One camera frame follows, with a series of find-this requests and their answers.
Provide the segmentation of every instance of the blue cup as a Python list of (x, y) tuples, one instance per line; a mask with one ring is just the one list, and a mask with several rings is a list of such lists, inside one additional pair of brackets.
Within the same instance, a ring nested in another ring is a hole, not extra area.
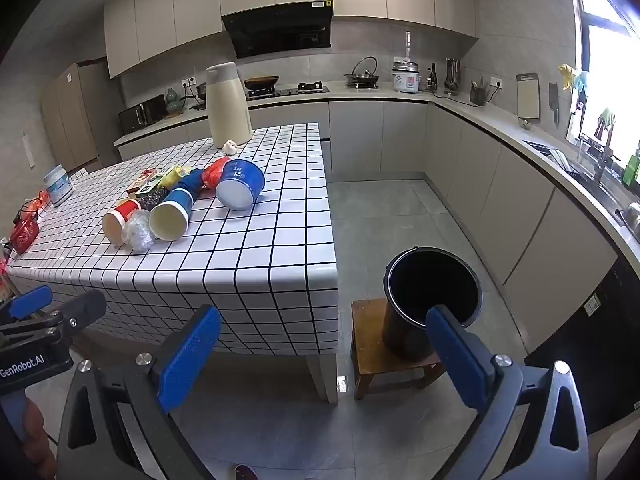
[(229, 209), (249, 209), (264, 189), (264, 173), (249, 160), (235, 158), (225, 164), (216, 196)]
[(149, 213), (151, 232), (165, 242), (180, 238), (189, 227), (193, 196), (186, 189), (174, 189)]

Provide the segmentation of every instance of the white kettle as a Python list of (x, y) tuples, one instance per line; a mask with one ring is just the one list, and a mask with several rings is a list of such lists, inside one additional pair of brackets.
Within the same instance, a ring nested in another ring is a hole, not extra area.
[(217, 148), (228, 140), (244, 144), (254, 134), (238, 69), (232, 61), (207, 68), (207, 116)]

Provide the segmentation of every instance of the kitchen island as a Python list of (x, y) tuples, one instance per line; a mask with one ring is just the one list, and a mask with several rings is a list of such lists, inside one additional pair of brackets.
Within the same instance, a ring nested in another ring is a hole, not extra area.
[(96, 288), (108, 311), (90, 330), (153, 344), (215, 304), (216, 351), (306, 356), (321, 397), (335, 402), (337, 269), (317, 124), (256, 130), (241, 146), (239, 156), (266, 176), (252, 209), (231, 211), (203, 192), (186, 234), (143, 254), (102, 233), (102, 216), (141, 170), (204, 168), (221, 156), (202, 139), (85, 175), (41, 218), (33, 245), (12, 253), (7, 273), (20, 293), (49, 285), (52, 308)]

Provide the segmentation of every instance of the green bottle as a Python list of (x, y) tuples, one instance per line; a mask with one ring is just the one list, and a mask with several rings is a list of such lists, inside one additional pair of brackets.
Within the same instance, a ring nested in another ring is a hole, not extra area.
[(638, 142), (638, 148), (636, 149), (636, 152), (631, 155), (629, 163), (626, 165), (625, 173), (622, 175), (623, 186), (629, 187), (636, 181), (638, 168), (640, 168), (640, 142)]

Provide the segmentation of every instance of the blue gripper pad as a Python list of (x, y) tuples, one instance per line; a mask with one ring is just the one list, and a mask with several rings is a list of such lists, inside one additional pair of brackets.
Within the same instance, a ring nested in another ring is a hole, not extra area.
[(14, 319), (23, 319), (46, 307), (51, 301), (53, 301), (51, 289), (47, 285), (39, 286), (12, 300), (9, 316)]
[(487, 347), (478, 336), (465, 332), (442, 305), (427, 311), (425, 332), (462, 401), (470, 408), (482, 410), (489, 402), (494, 382), (492, 355)]
[(219, 334), (220, 313), (211, 306), (185, 336), (160, 375), (158, 401), (166, 413), (182, 404)]

